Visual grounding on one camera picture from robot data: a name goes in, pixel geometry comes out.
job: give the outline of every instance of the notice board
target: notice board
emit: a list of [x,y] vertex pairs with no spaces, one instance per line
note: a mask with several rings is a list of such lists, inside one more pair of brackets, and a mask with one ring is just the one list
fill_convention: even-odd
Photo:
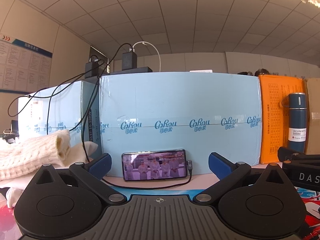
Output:
[[0,33],[0,90],[35,92],[49,86],[52,53]]

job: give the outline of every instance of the triangular cutout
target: triangular cutout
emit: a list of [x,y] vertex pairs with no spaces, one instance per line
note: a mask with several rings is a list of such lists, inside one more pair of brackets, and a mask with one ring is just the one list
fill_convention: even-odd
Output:
[[267,182],[273,182],[278,184],[283,184],[283,180],[281,179],[279,173],[276,170],[272,170],[269,176],[266,179]]
[[37,184],[45,184],[45,183],[51,183],[53,182],[53,178],[51,177],[51,174],[48,170],[45,170],[42,172]]

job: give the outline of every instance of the bottle label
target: bottle label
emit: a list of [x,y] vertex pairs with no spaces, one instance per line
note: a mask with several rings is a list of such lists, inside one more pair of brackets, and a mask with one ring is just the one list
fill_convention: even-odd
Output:
[[307,128],[289,128],[288,140],[292,142],[306,141]]

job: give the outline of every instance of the white cable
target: white cable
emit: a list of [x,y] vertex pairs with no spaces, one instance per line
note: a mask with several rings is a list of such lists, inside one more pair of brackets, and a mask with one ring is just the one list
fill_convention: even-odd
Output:
[[159,51],[157,50],[157,48],[156,48],[155,46],[153,46],[150,42],[139,41],[139,42],[135,43],[135,44],[132,46],[133,52],[134,52],[134,46],[136,46],[136,45],[139,44],[139,43],[142,43],[143,45],[146,45],[146,43],[147,43],[147,44],[149,44],[149,45],[151,45],[152,47],[155,48],[155,50],[157,51],[158,56],[159,56],[159,72],[161,72],[161,58],[160,58],[160,54],[159,54]]

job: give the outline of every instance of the smartphone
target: smartphone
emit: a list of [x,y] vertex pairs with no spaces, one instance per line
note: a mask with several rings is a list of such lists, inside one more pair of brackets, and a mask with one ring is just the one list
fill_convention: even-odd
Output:
[[186,151],[124,153],[121,156],[125,181],[179,179],[187,176]]

